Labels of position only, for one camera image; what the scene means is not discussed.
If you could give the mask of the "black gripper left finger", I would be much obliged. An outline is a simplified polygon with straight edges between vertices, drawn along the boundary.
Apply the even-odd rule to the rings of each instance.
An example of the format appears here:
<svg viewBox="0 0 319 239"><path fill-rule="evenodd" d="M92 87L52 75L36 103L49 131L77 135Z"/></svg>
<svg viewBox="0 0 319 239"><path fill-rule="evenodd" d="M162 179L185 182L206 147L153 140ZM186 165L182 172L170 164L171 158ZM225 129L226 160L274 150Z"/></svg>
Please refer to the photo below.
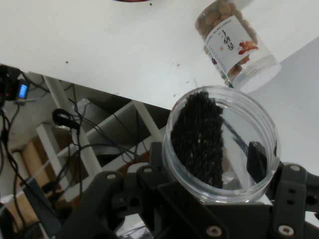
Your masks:
<svg viewBox="0 0 319 239"><path fill-rule="evenodd" d="M155 239L228 239L230 230L179 183L169 180L162 144L151 144L150 163L122 175L101 172L68 218L60 239L114 239L126 216L138 214Z"/></svg>

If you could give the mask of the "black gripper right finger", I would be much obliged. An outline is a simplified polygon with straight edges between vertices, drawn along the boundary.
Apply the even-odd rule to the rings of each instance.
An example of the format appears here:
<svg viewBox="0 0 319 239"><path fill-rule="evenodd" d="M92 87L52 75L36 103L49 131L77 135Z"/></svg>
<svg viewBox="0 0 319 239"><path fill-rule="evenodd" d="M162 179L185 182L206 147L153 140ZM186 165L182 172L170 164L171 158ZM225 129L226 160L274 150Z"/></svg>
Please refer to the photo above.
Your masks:
<svg viewBox="0 0 319 239"><path fill-rule="evenodd" d="M306 212L319 215L319 178L298 164L269 162L264 146L250 142L247 154L248 192L262 195L272 205L260 205L247 213L250 239L317 239L318 227L305 221Z"/></svg>

